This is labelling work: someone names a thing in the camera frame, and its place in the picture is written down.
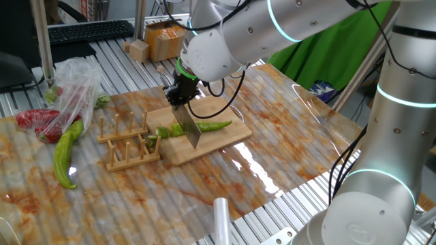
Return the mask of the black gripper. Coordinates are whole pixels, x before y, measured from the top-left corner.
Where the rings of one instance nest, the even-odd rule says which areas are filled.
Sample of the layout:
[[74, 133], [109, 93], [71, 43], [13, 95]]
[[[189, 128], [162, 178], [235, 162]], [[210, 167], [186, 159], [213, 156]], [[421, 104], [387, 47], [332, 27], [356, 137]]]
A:
[[184, 74], [174, 72], [172, 74], [174, 82], [172, 86], [163, 87], [164, 94], [168, 103], [177, 107], [180, 104], [187, 104], [197, 95], [200, 95], [198, 89], [198, 78], [188, 78]]

